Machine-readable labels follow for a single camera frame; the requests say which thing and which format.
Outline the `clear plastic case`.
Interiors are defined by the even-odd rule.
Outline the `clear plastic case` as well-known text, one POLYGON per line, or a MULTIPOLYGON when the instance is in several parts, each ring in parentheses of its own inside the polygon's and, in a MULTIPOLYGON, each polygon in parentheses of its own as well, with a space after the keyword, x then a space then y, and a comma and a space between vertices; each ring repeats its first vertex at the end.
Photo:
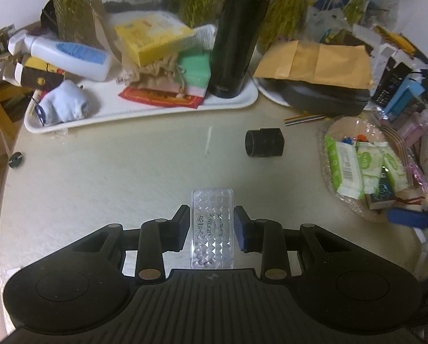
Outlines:
POLYGON ((234 266, 234 192, 195 189, 191 193, 191 268, 234 266))

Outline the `white serving tray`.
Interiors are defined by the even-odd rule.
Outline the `white serving tray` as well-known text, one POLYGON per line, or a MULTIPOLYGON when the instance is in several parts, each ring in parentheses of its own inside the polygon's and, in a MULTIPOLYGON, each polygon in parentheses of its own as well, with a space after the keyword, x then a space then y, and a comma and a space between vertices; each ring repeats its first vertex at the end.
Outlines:
MULTIPOLYGON (((109 82, 92 82, 83 79, 79 82, 90 101, 90 115, 83 119, 64 124, 44 127, 38 119, 34 106, 40 99, 40 92, 33 94, 24 115, 24 127, 32 134, 45 134, 57 130, 67 130, 82 127, 90 124, 101 124, 116 120, 126 120, 146 116, 158 116, 164 114, 180 114, 191 112, 187 107, 162 108, 148 106, 141 103, 133 103, 118 96, 124 90, 123 85, 118 85, 114 80, 109 82)), ((258 99, 258 89, 251 78, 246 78, 243 88, 235 98, 222 99, 212 94, 208 94, 196 112, 213 110, 238 110, 253 105, 258 99)))

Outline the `yellow box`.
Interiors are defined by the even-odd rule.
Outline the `yellow box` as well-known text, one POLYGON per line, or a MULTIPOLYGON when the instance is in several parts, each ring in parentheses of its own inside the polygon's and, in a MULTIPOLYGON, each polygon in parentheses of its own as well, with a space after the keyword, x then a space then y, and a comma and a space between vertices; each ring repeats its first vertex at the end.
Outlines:
POLYGON ((196 45, 195 31, 164 12, 140 15, 114 27, 126 54, 139 67, 196 45))

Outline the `small black cap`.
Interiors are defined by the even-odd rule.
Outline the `small black cap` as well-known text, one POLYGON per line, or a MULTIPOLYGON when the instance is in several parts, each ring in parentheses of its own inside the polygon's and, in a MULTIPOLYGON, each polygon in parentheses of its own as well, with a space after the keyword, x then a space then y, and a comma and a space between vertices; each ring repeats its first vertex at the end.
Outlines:
POLYGON ((17 151, 9 157, 8 165, 11 169, 18 168, 24 161, 24 155, 17 151))

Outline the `green wet wipes pack right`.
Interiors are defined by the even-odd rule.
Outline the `green wet wipes pack right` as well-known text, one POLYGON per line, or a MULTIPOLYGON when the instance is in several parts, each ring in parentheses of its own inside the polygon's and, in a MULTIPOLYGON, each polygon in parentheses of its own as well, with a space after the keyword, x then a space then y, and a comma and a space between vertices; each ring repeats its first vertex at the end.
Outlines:
POLYGON ((393 149, 385 144, 380 147, 380 152, 382 153, 383 164, 394 191, 398 193, 409 188, 405 168, 393 149))

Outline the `black cylindrical adapter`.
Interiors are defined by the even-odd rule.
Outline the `black cylindrical adapter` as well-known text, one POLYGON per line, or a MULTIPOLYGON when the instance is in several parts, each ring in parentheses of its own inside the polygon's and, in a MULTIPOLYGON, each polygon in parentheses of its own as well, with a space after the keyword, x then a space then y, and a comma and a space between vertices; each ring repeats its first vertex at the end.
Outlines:
POLYGON ((268 158, 283 155, 285 140, 281 129, 261 128, 248 130, 244 143, 249 157, 268 158))

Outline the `green wet wipes pack middle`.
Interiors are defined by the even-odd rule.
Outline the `green wet wipes pack middle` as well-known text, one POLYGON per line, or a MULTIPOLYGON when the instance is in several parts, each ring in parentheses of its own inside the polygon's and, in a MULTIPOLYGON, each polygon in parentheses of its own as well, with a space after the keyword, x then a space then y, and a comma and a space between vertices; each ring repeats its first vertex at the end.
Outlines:
POLYGON ((369 142, 358 142, 356 153, 364 194, 375 194, 378 191, 383 164, 380 148, 369 142))

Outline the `red packet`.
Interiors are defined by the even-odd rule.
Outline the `red packet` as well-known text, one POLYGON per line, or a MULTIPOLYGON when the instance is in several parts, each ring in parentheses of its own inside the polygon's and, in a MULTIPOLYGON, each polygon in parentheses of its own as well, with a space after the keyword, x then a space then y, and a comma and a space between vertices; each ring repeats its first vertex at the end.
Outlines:
POLYGON ((202 97, 196 95, 180 95, 174 92, 138 89, 134 86, 126 87, 118 96, 134 103, 163 108, 186 107, 197 109, 204 100, 202 97))

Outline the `light blue sock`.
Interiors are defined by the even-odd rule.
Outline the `light blue sock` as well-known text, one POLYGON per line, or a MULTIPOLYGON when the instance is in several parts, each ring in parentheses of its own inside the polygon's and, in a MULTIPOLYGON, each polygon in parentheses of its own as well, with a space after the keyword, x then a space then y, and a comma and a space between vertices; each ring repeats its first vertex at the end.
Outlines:
POLYGON ((42 126, 53 126, 85 119, 90 113, 90 103, 77 84, 64 80, 44 95, 35 106, 35 113, 42 126))

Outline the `glass vase with stems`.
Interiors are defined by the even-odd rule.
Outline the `glass vase with stems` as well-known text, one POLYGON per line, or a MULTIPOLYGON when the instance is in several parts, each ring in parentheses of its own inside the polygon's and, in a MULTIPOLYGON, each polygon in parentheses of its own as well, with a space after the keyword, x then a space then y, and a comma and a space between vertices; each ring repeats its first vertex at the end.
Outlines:
POLYGON ((53 3, 62 41, 99 46, 90 0, 53 0, 53 3))

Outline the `green wet wipes pack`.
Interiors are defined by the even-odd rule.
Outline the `green wet wipes pack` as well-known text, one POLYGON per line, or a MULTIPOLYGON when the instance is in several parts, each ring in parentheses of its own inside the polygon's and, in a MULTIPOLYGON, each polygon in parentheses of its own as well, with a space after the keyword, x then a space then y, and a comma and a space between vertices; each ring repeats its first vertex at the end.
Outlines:
POLYGON ((375 194, 378 191, 383 164, 380 148, 369 142, 358 142, 356 153, 364 194, 375 194))
POLYGON ((409 188, 405 168, 393 149, 385 144, 380 147, 380 152, 382 153, 383 164, 394 191, 398 193, 409 188))
POLYGON ((356 148, 345 142, 324 137, 330 165, 332 185, 337 194, 358 200, 364 194, 363 178, 356 148))

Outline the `black product box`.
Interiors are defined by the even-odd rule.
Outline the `black product box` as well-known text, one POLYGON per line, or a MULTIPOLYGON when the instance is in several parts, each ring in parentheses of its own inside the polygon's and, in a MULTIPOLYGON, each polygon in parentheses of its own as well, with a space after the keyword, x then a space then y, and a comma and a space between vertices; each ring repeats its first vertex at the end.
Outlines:
POLYGON ((381 108, 385 108, 412 70, 407 64, 390 58, 380 78, 378 87, 372 96, 372 101, 381 108))

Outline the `green wet wipes pack left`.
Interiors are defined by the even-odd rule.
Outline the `green wet wipes pack left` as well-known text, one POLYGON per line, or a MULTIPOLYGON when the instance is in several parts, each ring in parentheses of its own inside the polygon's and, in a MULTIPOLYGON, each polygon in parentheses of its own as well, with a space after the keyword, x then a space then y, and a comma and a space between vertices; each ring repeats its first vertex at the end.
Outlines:
POLYGON ((356 148, 345 142, 324 137, 330 165, 332 185, 337 194, 358 200, 364 194, 363 178, 356 148))

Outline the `white blue lotion bottle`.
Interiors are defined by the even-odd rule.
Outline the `white blue lotion bottle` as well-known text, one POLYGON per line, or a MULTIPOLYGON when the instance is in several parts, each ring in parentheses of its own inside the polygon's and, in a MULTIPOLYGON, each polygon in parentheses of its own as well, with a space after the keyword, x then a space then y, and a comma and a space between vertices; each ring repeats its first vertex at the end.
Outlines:
POLYGON ((21 30, 10 37, 11 55, 29 54, 59 69, 96 82, 106 80, 112 66, 109 52, 85 44, 51 40, 21 30))

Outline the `black gold tube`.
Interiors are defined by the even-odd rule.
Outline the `black gold tube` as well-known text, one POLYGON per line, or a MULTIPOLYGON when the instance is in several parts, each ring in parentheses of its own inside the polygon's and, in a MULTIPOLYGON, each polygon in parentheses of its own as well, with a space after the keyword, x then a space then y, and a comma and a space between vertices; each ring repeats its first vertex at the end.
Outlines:
POLYGON ((50 92, 59 87, 64 80, 65 75, 61 70, 53 72, 35 69, 11 58, 0 60, 0 84, 5 82, 31 90, 50 92))

